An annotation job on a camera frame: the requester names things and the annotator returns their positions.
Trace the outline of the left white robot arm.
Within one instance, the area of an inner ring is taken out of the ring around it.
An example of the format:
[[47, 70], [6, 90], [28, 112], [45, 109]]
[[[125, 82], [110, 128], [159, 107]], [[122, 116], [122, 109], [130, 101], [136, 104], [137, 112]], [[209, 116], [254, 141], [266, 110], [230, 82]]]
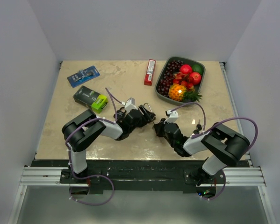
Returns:
[[69, 150], [70, 177], [76, 183], [82, 183], [87, 178], [86, 150], [99, 136], [124, 140], [136, 128], [153, 122], [156, 114], [140, 105], [131, 110], [121, 107], [115, 111], [114, 118], [116, 121], [100, 118], [88, 109], [62, 127]]

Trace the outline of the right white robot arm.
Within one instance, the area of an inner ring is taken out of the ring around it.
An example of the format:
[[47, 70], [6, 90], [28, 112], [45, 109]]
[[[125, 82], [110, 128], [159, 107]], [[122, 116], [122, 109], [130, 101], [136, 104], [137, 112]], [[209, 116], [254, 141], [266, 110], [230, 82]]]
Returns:
[[165, 119], [154, 124], [153, 128], [156, 136], [165, 138], [181, 157], [190, 157], [205, 150], [212, 153], [200, 168], [190, 174], [198, 185], [210, 183], [221, 169], [236, 166], [250, 146], [245, 136], [218, 122], [208, 132], [197, 132], [199, 136], [196, 138], [184, 136], [176, 123], [168, 123]]

